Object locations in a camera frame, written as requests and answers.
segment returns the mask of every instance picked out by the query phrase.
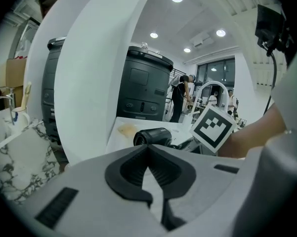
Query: faucet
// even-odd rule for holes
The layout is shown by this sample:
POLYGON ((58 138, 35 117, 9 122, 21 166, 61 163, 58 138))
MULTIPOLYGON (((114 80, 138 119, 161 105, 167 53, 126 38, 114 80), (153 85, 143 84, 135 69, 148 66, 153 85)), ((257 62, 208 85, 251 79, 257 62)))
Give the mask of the faucet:
POLYGON ((0 96, 0 99, 8 99, 9 100, 10 116, 11 116, 12 124, 14 125, 12 110, 15 108, 15 100, 14 100, 13 88, 9 88, 9 89, 10 89, 10 94, 7 94, 6 96, 0 96))

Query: black pants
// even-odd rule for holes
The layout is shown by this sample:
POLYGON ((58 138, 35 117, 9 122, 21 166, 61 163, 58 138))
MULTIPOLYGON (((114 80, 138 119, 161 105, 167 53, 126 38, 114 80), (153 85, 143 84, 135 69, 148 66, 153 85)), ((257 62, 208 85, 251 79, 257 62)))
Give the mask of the black pants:
POLYGON ((227 113, 230 114, 231 116, 232 116, 232 114, 233 114, 232 111, 228 111, 227 113))
POLYGON ((182 112, 183 98, 180 99, 178 97, 174 97, 172 101, 173 101, 173 113, 172 113, 170 122, 178 123, 182 112))

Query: white table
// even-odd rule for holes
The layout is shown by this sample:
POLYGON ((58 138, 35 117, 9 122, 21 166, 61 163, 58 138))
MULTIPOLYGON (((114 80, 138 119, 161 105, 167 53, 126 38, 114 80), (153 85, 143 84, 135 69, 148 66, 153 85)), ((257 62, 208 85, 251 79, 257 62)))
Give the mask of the white table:
POLYGON ((179 145, 192 137, 190 132, 182 132, 180 130, 182 126, 180 123, 117 117, 107 144, 107 154, 124 148, 133 147, 133 138, 126 138, 118 131, 118 128, 126 123, 133 124, 137 131, 159 127, 166 128, 171 132, 173 145, 179 145))

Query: white wall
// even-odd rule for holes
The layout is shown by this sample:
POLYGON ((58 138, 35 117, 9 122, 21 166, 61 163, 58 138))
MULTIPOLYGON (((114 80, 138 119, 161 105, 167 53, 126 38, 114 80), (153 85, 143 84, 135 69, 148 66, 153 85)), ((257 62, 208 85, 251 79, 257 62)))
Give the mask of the white wall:
MULTIPOLYGON (((42 119, 41 89, 45 63, 49 53, 47 43, 50 39, 66 36, 75 19, 89 1, 57 0, 35 34, 24 74, 24 85, 29 81, 32 83, 31 97, 28 102, 28 113, 32 118, 42 119)), ((82 45, 83 39, 77 43, 77 47, 81 48, 82 45)))
MULTIPOLYGON (((267 102, 270 96, 271 87, 265 85, 257 85, 255 89, 257 107, 256 111, 261 115, 264 113, 267 102)), ((271 98, 269 107, 274 103, 273 99, 271 98)))
POLYGON ((105 153, 127 49, 147 0, 90 0, 63 45, 55 77, 57 129, 70 164, 105 153))
POLYGON ((262 114, 257 111, 257 100, 249 68, 241 52, 235 53, 234 95, 239 101, 238 116, 247 120, 247 124, 259 119, 262 114))
POLYGON ((8 59, 17 30, 16 27, 12 27, 5 22, 0 24, 0 65, 8 59))

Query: black container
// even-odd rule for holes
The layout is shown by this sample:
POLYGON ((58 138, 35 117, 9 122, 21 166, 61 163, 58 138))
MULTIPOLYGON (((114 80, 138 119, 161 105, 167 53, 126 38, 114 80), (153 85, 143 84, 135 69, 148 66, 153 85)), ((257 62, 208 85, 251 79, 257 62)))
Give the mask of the black container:
POLYGON ((142 144, 158 144, 162 146, 169 146, 172 141, 171 133, 163 128, 153 128, 140 130, 134 136, 133 144, 134 146, 142 144))
POLYGON ((51 39, 48 42, 47 48, 49 49, 49 54, 47 57, 42 80, 43 121, 49 139, 52 142, 57 141, 58 144, 60 144, 60 139, 57 131, 54 110, 54 82, 58 58, 65 39, 66 37, 60 37, 51 39))
POLYGON ((147 49, 130 46, 124 64, 117 116, 163 119, 173 62, 147 49))

